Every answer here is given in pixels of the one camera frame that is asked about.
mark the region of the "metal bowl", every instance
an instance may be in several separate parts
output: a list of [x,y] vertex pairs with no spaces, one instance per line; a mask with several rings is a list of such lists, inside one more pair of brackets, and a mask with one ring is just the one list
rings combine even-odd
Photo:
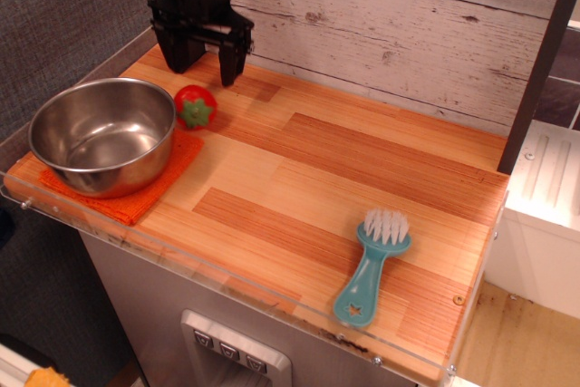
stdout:
[[137,79],[102,79],[52,97],[34,115],[30,148],[76,192],[115,198],[165,168],[176,123],[171,96]]

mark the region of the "toy tomato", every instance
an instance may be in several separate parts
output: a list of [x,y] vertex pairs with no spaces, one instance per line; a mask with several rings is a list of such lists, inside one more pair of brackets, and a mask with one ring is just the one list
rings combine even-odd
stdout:
[[216,117],[218,103],[211,92],[197,85],[188,85],[175,94],[178,123],[187,129],[203,129]]

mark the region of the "white wooden wall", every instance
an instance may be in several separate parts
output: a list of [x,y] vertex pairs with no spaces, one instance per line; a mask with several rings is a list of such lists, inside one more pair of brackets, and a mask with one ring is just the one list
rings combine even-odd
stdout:
[[508,135],[556,0],[232,0],[247,62]]

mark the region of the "gray fabric wall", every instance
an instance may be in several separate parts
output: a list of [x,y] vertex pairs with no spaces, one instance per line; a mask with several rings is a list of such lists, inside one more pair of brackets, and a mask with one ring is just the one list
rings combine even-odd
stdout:
[[[147,0],[0,0],[0,141],[149,19]],[[105,385],[131,349],[78,233],[5,198],[0,208],[16,224],[0,247],[0,334],[51,357],[76,385]]]

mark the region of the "yellow sponge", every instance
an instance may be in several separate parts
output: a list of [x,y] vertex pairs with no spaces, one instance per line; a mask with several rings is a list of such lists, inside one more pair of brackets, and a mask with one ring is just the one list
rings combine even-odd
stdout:
[[69,380],[52,367],[30,372],[24,387],[69,387]]

